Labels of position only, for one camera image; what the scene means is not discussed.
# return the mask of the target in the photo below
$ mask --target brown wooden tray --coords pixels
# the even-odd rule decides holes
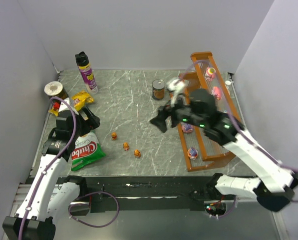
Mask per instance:
[[[240,120],[237,109],[235,108],[229,92],[226,89],[225,83],[221,77],[220,71],[215,64],[211,52],[195,52],[191,55],[192,62],[197,60],[205,60],[207,63],[199,63],[195,65],[195,71],[184,76],[184,80],[189,81],[189,85],[185,90],[186,96],[195,89],[204,88],[211,92],[213,87],[220,87],[227,99],[228,105],[233,115]],[[207,67],[213,67],[216,70],[216,78],[212,81],[205,80],[205,70]],[[217,106],[220,111],[224,111],[227,107],[224,102],[224,96],[217,101]],[[203,129],[194,127],[192,133],[183,133],[181,125],[178,125],[178,132],[183,149],[184,159],[189,172],[222,168],[227,165],[235,155],[225,148],[218,145],[216,142],[204,136]],[[187,155],[188,148],[194,147],[199,150],[198,157],[195,160],[190,160]]]

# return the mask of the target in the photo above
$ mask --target white wall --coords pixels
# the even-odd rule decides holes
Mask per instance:
[[[186,69],[212,51],[234,73],[273,0],[18,0],[57,69]]]
[[[0,239],[46,116],[43,86],[56,72],[17,1],[0,1]]]
[[[274,1],[234,80],[251,133],[277,159],[298,167],[298,0]],[[298,240],[298,204],[283,213]]]

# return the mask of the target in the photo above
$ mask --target gray countertop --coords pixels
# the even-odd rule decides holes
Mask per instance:
[[[152,81],[165,82],[178,76],[178,70],[96,70],[94,71],[99,92],[94,96],[95,103],[88,107],[100,120],[96,129],[102,150],[107,156],[78,171],[72,172],[68,162],[61,176],[212,176],[223,173],[230,176],[254,176],[255,174],[237,157],[223,168],[187,172],[177,128],[168,128],[161,133],[149,120],[156,116],[157,107],[169,99],[152,99]],[[60,82],[70,96],[85,90],[78,70],[60,73]],[[236,106],[236,96],[229,87],[231,98]],[[30,175],[35,176],[41,157],[42,144],[48,133],[55,127],[55,116],[47,117],[43,138],[35,164]],[[116,132],[118,139],[111,140],[110,134]],[[122,148],[128,142],[129,151]],[[135,158],[133,151],[139,149],[142,156]]]

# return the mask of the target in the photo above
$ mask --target chips bag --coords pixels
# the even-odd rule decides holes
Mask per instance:
[[[100,147],[97,136],[91,131],[84,136],[78,137],[75,141],[75,149],[71,154],[71,171],[77,171],[104,156],[105,153]]]
[[[81,91],[81,92],[78,92],[77,94],[73,95],[72,100],[74,103],[74,108],[77,111],[80,111],[81,108],[83,106],[85,106],[85,104],[90,104],[90,103],[94,102],[93,97],[86,91]],[[59,111],[59,108],[56,108],[55,105],[53,105],[52,108],[48,112],[58,116],[58,111]]]

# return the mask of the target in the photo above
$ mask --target orange toy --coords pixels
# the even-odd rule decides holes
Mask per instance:
[[[124,142],[124,143],[123,143],[123,149],[124,149],[125,151],[128,151],[128,150],[129,150],[129,144],[128,144],[127,142]]]
[[[141,157],[141,153],[140,153],[140,151],[138,150],[138,149],[136,149],[136,150],[134,150],[134,156],[136,157],[136,158],[139,158],[139,157]]]
[[[114,131],[111,133],[112,140],[117,140],[117,133]]]

